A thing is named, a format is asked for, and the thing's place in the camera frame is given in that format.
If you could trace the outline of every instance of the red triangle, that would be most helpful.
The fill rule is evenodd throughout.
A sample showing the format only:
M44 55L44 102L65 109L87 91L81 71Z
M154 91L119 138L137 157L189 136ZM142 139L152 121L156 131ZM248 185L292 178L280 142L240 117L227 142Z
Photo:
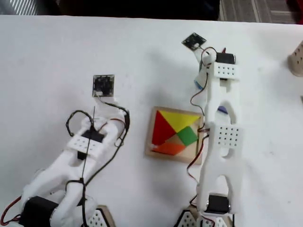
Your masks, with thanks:
M157 111L155 126L153 128L152 143L154 145L161 145L175 134L175 130L170 126L170 124L168 124L160 112Z
M159 152L167 155L176 155L183 151L186 147L183 144L163 143L162 145L153 149L155 152Z

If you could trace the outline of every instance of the orange triangle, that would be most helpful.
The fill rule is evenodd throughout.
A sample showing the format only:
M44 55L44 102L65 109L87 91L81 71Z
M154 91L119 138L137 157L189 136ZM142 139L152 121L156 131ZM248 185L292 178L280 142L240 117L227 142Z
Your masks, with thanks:
M183 151L185 149L185 146L182 144L173 144L173 143L163 143L160 146L157 146L153 149L155 152L159 152L166 155L176 155Z

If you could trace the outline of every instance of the white table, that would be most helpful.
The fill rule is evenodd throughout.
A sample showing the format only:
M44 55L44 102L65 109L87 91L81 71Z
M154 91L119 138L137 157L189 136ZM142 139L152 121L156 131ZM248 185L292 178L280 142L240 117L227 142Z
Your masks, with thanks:
M92 109L92 76L115 74L130 132L87 192L109 207L118 227L173 226L195 183L186 164L146 157L144 146L153 106L198 111L189 104L198 64L181 44L196 32L208 40L204 46L236 54L242 70L246 139L237 226L302 225L303 78L290 73L286 57L302 41L303 26L1 16L0 32L1 211L60 154L69 114ZM198 167L192 171L198 176Z

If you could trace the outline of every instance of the perforated plate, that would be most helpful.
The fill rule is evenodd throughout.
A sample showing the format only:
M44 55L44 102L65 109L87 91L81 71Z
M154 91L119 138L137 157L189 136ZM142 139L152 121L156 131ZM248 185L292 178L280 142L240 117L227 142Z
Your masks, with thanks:
M239 79L237 65L214 62L210 71L215 77L222 79Z
M177 227L196 227L196 220L189 210L184 211L181 215L182 217L178 225L176 225Z
M89 227L109 227L100 210L95 210L87 224Z
M218 125L214 129L214 143L221 148L237 148L242 144L242 134L242 128Z
M216 218L215 227L227 227L227 225L224 222L223 218Z
M89 154L95 157L96 152L103 149L103 144L94 140L90 140L83 136L75 135L67 144L67 147L86 153L87 145L89 143Z

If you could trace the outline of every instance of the black wire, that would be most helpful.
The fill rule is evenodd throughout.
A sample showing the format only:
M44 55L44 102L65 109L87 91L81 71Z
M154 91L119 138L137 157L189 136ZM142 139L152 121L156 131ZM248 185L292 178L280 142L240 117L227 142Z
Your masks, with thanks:
M73 118L73 116L76 114L76 113L83 113L84 115L86 115L88 118L89 118L89 121L90 121L90 128L93 128L94 127L94 120L91 118L91 116L83 111L83 110L76 110L74 112L71 113L70 117L67 119L67 122L65 123L65 126L66 126L66 129L67 129L67 132L69 133L70 136L74 136L75 134L73 132L71 132L70 130L70 120Z
M117 153L118 153L118 151L119 151L119 149L122 147L122 145L123 145L123 143L124 143L124 139L125 139L125 137L126 137L126 135L127 135L127 133L128 133L128 130L129 130L129 126L130 126L130 114L129 114L129 111L128 110L126 110L125 108L123 108L123 107L121 107L121 106L118 106L118 105L115 105L115 104L112 104L112 103L106 103L106 102L103 102L101 99L99 99L102 103L104 103L104 104L107 104L107 105L109 105L109 106L113 106L113 107L116 107L116 108L118 108L118 109L120 109L120 110L123 110L125 113L126 113L126 115L124 116L124 119L125 119L125 134L123 135L123 137L121 138L121 142L120 142L120 144L118 145L118 147L117 147L117 149L116 149L116 151L114 152L114 154L113 154L113 156L100 168L100 169L98 169L87 181L86 181L86 184L85 184L85 186L87 186L90 182L91 182L91 180L92 179L94 179L94 177L98 174L98 173L100 173L115 157L116 157L116 155L117 155Z
M68 118L68 120L67 120L67 122L65 124L66 125L66 129L67 129L67 131L68 131L68 133L69 133L70 136L74 136L75 135L74 133L71 132L69 124L70 124L70 120L73 118L73 116L76 113L82 113L82 114L86 115L89 118L89 121L90 121L89 142L88 142L87 149L86 149L86 156L85 156L85 160L84 160L84 164L83 164L81 178L79 180L69 180L66 183L66 185L65 185L65 190L67 190L67 185L69 183L72 183L72 182L74 182L74 183L80 183L80 184L83 185L82 198L81 198L82 220L83 220L83 226L84 227L88 227L87 222L86 222L86 215L85 215L85 191L86 191L86 185L84 183L83 175L84 175L84 169L85 169L86 159L87 159L87 156L88 156L88 153L89 153L89 144L90 144L91 134L92 134L93 130L95 130L95 127L94 127L95 107L94 107L93 118L87 112L85 112L83 110L76 110L73 113L71 113L70 117Z

